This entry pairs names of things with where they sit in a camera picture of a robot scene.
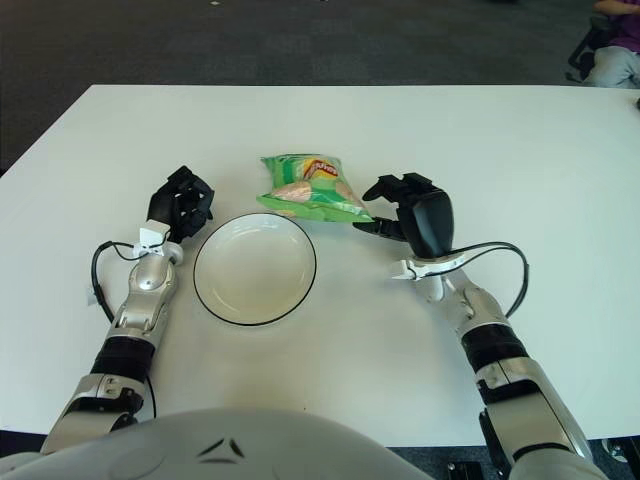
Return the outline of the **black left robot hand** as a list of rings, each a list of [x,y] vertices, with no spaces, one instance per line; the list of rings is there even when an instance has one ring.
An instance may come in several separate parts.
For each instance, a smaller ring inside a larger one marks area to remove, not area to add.
[[[181,166],[151,197],[147,219],[169,226],[168,240],[180,244],[213,219],[214,190],[187,166]]]

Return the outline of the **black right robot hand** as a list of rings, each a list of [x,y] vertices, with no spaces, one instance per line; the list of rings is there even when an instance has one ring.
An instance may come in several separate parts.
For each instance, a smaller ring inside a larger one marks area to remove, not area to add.
[[[368,234],[409,244],[418,258],[434,259],[452,250],[454,216],[448,194],[417,173],[401,179],[384,175],[369,188],[363,199],[384,198],[396,203],[397,219],[374,217],[371,222],[354,222],[353,227]]]

